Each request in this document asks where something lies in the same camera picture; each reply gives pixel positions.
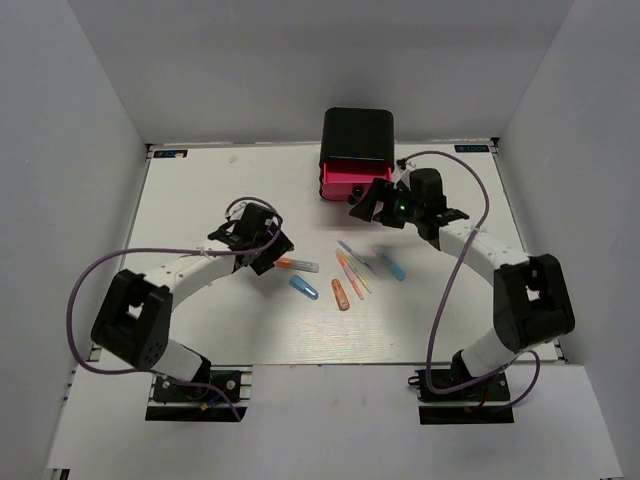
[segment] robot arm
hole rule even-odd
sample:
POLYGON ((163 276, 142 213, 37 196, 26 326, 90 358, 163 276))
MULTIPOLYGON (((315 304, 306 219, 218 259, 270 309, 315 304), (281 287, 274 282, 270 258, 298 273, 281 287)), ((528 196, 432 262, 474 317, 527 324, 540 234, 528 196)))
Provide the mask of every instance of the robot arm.
MULTIPOLYGON (((421 238, 454 257, 461 255, 476 228, 464 212, 447 207, 435 169, 407 171, 395 185, 375 179, 366 195, 353 199, 356 202, 351 216, 393 228, 412 223, 421 238)), ((529 256, 479 231, 464 263, 493 285, 493 328, 453 356, 454 383, 488 374, 573 330, 575 319, 555 257, 529 256)))
POLYGON ((92 340, 140 371, 209 383, 211 362, 169 339, 171 312, 211 282, 250 266, 258 275, 293 244, 283 232, 266 249, 277 226, 274 212, 249 203, 200 245, 201 256, 180 257, 148 272, 116 274, 91 330, 92 340), (211 257, 207 252, 229 250, 211 257))

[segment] gray wall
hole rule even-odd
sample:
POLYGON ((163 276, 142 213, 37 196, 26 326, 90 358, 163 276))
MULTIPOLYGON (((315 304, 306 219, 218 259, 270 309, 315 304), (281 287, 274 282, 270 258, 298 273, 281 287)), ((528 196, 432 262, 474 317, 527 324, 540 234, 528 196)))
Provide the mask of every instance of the gray wall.
POLYGON ((70 0, 149 143, 318 140, 334 105, 400 140, 502 134, 573 0, 70 0))
MULTIPOLYGON (((40 478, 73 362, 66 298, 92 259, 121 246, 144 145, 64 0, 0 13, 0 478, 40 478)), ((84 289, 88 327, 106 268, 84 289)))
POLYGON ((640 478, 640 3, 575 3, 509 123, 500 171, 532 251, 564 267, 625 478, 640 478))

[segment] blue highlighter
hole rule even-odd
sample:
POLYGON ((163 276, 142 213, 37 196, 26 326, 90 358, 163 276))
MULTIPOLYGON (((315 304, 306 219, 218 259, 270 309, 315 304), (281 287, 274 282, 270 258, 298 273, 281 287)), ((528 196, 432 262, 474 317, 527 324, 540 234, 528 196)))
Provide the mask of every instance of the blue highlighter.
POLYGON ((384 263, 387 264, 387 267, 389 267, 389 270, 391 270, 391 273, 393 273, 393 276, 396 277, 399 282, 407 278, 407 274, 404 273, 404 270, 402 270, 396 262, 389 258, 382 247, 373 247, 373 251, 378 257, 384 260, 384 263))
POLYGON ((293 277, 291 277, 291 279, 289 280, 289 285, 291 285, 303 295, 309 297, 311 300, 317 300, 319 297, 318 291, 298 275, 294 275, 293 277))

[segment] white table surface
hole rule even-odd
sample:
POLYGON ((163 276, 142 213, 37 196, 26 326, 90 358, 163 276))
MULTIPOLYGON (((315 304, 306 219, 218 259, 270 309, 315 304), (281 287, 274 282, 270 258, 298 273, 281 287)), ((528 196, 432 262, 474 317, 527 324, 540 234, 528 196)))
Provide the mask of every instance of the white table surface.
MULTIPOLYGON (((101 359, 113 368, 112 358, 101 359)), ((145 422, 150 375, 79 370, 48 462, 69 480, 620 476, 583 367, 544 366, 504 425, 420 425, 410 366, 259 365, 242 423, 145 422)), ((513 395, 531 366, 507 370, 513 395)))
MULTIPOLYGON (((455 153, 452 145, 397 145, 396 158, 429 148, 455 153)), ((418 363, 454 259, 421 240, 415 227, 404 230, 368 224, 347 215, 349 205, 318 195, 319 145, 190 148, 186 158, 151 160, 130 246, 193 248, 223 223, 237 197, 252 195, 274 205, 283 230, 295 244, 292 257, 320 264, 320 273, 273 269, 261 277, 244 269, 205 287, 173 314, 171 335, 216 364, 418 363), (373 294, 359 300, 335 259, 341 238, 376 261, 372 246, 390 248, 407 273, 400 283, 390 275, 369 278, 373 294), (300 274, 320 293, 312 301, 288 285, 300 274), (351 309, 336 308, 330 281, 339 278, 351 309)), ((521 248, 502 184, 490 153, 460 154, 477 170, 491 197, 487 230, 521 248)), ((451 207, 472 219, 482 212, 474 179, 460 166, 437 156, 415 160, 437 168, 451 207)), ((126 268, 143 271, 171 256, 132 255, 126 268)), ((492 289, 463 268, 445 311, 436 361, 449 361, 492 324, 492 289)), ((543 360, 556 360, 552 345, 538 348, 543 360)))

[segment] orange marker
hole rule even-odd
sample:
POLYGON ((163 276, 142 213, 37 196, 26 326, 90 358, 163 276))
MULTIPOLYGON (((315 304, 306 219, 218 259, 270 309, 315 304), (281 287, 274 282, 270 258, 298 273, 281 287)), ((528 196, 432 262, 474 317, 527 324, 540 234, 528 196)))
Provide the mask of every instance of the orange marker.
POLYGON ((360 291, 360 287, 358 286, 358 283, 356 282, 356 279, 353 276, 353 273, 351 273, 351 270, 349 270, 349 266, 347 265, 347 262, 344 261, 344 258, 342 258, 341 255, 342 255, 342 252, 340 251, 340 249, 339 248, 336 249, 336 258, 338 259, 338 262, 340 262, 340 265, 342 265, 342 269, 344 270, 344 274, 349 279, 349 283, 353 287, 353 290, 356 292, 356 295, 358 295, 358 298, 360 300, 364 300, 364 296, 362 295, 362 292, 360 291))
POLYGON ((344 288, 342 288, 340 280, 337 278, 331 280, 331 288, 333 288, 333 294, 336 297, 336 302, 338 302, 338 309, 341 312, 349 310, 351 305, 349 305, 349 299, 347 298, 347 294, 344 293, 344 288))

